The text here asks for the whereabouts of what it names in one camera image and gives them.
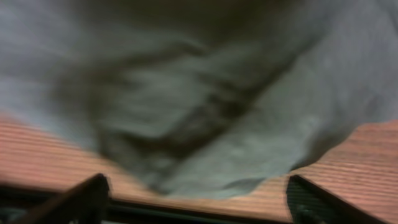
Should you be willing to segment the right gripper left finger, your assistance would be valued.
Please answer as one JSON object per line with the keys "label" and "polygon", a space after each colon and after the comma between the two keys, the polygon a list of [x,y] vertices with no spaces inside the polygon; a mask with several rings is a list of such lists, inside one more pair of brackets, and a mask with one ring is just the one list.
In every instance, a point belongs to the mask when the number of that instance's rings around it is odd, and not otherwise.
{"label": "right gripper left finger", "polygon": [[96,174],[33,208],[13,224],[101,224],[108,202],[108,180]]}

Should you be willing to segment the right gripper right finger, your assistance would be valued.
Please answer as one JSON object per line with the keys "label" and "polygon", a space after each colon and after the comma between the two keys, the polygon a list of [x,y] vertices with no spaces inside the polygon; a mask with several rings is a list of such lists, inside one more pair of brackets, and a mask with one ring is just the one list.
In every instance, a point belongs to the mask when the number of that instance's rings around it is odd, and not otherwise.
{"label": "right gripper right finger", "polygon": [[286,196],[294,224],[387,224],[301,175],[289,177]]}

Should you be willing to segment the grey shorts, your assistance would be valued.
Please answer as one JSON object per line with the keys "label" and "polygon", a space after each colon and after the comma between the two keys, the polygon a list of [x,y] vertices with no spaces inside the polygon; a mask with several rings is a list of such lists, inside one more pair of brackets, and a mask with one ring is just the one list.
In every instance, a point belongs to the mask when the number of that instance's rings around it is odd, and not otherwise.
{"label": "grey shorts", "polygon": [[221,199],[397,118],[397,2],[1,2],[1,111]]}

